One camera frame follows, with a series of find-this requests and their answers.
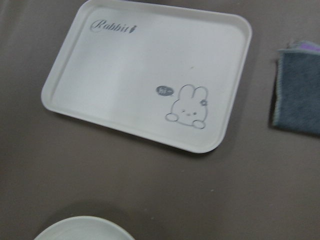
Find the cream shallow plate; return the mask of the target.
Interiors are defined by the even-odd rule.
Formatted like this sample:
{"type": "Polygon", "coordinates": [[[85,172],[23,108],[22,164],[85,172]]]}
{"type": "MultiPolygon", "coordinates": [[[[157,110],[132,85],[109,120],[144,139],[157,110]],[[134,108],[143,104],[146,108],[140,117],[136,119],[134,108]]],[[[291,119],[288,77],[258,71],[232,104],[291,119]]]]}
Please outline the cream shallow plate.
{"type": "Polygon", "coordinates": [[[36,236],[37,240],[134,240],[122,227],[95,216],[76,216],[58,221],[36,236]]]}

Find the cream rabbit tray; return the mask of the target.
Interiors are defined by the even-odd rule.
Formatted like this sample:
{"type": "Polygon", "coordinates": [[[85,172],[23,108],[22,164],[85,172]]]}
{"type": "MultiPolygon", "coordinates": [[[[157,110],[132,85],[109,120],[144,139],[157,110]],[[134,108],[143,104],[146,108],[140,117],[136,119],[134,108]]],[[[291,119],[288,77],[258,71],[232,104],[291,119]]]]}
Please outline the cream rabbit tray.
{"type": "Polygon", "coordinates": [[[89,0],[41,101],[55,113],[207,153],[226,134],[251,38],[250,23],[235,14],[89,0]]]}

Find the grey folded cloth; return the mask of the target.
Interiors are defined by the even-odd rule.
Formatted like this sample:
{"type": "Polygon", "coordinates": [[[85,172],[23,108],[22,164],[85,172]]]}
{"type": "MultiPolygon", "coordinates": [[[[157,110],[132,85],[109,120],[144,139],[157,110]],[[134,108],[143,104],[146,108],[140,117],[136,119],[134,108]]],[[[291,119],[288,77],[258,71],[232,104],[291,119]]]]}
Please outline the grey folded cloth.
{"type": "Polygon", "coordinates": [[[279,49],[271,125],[320,135],[320,45],[303,40],[279,49]]]}

